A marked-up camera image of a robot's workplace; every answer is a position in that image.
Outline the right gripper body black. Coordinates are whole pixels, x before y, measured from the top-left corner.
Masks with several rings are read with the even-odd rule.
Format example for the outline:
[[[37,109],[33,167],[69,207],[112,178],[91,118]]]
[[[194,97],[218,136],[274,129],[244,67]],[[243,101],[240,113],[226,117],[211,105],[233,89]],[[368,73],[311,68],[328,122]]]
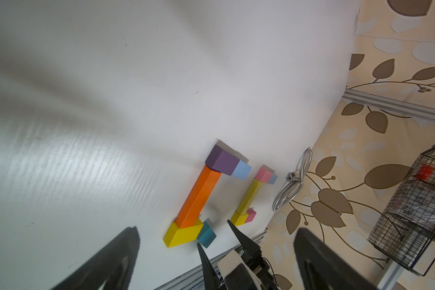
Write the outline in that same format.
[[[252,253],[247,250],[241,250],[239,254],[245,264],[251,269],[257,278],[261,280],[262,289],[277,289],[275,278],[270,272],[269,263],[263,258],[261,251]]]

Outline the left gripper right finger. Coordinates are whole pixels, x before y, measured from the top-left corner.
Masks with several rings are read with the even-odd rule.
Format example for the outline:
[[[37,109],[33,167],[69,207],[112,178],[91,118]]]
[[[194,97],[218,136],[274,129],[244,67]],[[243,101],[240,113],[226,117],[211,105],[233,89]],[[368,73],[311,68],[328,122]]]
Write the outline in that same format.
[[[374,290],[376,288],[307,228],[297,231],[294,252],[306,290]]]

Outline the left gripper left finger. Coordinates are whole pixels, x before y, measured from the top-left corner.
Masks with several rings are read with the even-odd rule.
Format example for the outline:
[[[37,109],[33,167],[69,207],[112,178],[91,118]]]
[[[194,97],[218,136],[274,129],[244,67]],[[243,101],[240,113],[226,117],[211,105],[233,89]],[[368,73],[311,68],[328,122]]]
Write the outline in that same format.
[[[136,227],[128,227],[91,257],[55,290],[126,290],[140,248]]]

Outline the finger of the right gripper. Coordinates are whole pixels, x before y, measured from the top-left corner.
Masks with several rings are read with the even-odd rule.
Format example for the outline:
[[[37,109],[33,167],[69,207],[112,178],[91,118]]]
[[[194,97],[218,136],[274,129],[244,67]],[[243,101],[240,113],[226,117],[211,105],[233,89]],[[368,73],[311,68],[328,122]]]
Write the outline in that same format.
[[[222,283],[214,267],[209,261],[205,251],[203,250],[201,244],[197,243],[198,253],[201,259],[201,264],[203,268],[203,279],[204,287],[206,290],[222,290]]]
[[[261,247],[257,243],[255,243],[255,241],[253,241],[240,230],[238,230],[234,223],[232,223],[232,221],[230,221],[229,219],[227,220],[227,223],[240,244],[242,245],[245,254],[250,259],[255,259],[257,256],[260,256],[262,254]]]

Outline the yellow block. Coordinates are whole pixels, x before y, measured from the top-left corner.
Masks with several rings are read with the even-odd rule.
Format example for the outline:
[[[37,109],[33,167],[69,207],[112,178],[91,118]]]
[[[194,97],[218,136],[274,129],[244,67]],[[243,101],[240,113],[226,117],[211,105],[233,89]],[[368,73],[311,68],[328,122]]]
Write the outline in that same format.
[[[173,221],[163,238],[163,242],[168,248],[172,248],[194,241],[203,226],[204,223],[200,219],[197,219],[192,226],[185,228],[180,228],[179,225]]]
[[[236,227],[243,225],[244,223],[246,223],[247,219],[249,217],[249,213],[245,212],[243,214],[239,214],[238,212],[234,212],[232,218],[231,218],[231,223],[233,225],[235,225]]]

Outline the magenta block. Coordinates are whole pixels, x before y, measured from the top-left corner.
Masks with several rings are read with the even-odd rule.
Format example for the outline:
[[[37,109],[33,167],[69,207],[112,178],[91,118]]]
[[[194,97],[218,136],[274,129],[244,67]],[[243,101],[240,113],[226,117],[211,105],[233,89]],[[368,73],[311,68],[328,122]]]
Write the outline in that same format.
[[[247,219],[245,220],[246,224],[252,222],[257,215],[257,212],[252,208],[248,209],[246,213],[248,214]]]

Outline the teal block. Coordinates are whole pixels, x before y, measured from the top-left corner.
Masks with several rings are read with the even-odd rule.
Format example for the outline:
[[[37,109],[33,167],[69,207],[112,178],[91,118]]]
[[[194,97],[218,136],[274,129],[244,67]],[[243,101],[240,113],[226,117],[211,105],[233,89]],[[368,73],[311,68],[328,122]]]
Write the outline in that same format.
[[[207,221],[204,222],[203,228],[196,239],[205,248],[208,248],[216,239],[216,234]]]

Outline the long yellow-green block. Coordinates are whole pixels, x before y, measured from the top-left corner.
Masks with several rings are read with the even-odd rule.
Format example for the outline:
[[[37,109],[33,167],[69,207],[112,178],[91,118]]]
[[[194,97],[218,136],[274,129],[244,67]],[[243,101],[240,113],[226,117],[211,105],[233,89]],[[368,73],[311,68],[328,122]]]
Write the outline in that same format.
[[[240,202],[236,210],[236,212],[239,215],[243,215],[247,212],[247,210],[249,209],[250,205],[254,201],[255,197],[259,193],[262,186],[263,186],[263,182],[257,179],[253,180],[253,182],[251,183],[250,187],[246,191],[245,196],[243,197],[242,201]]]

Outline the light blue block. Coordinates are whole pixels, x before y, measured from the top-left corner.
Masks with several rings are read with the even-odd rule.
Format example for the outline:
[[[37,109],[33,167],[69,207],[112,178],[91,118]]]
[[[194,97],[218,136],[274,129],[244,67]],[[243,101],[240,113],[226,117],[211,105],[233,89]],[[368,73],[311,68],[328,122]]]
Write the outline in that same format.
[[[234,169],[232,176],[237,177],[241,180],[246,180],[252,170],[252,167],[242,160],[239,161],[236,168]]]
[[[271,179],[268,181],[268,184],[275,184],[278,179],[278,176],[276,174],[273,174]]]

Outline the pink block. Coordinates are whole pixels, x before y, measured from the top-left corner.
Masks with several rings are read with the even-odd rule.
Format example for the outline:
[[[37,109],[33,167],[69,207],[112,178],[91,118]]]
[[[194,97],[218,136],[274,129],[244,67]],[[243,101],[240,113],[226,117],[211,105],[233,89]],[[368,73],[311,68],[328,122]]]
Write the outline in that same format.
[[[272,177],[273,177],[272,171],[270,171],[266,167],[262,166],[259,169],[258,173],[256,174],[255,179],[260,181],[260,182],[269,184],[269,182],[271,181]]]

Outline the orange long block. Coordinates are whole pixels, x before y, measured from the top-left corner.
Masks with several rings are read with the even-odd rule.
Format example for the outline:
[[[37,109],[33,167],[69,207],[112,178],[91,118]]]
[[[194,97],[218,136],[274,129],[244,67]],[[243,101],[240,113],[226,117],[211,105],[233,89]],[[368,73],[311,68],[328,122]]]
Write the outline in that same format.
[[[221,172],[204,166],[176,218],[175,222],[180,228],[191,227],[195,224],[221,175]]]

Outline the purple block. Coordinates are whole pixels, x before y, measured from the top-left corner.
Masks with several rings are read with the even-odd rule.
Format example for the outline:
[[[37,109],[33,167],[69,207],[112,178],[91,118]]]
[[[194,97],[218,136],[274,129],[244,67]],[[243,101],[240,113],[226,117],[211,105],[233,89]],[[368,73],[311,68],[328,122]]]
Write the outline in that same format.
[[[211,170],[232,176],[239,162],[240,159],[228,153],[220,146],[215,145],[208,155],[205,165]]]

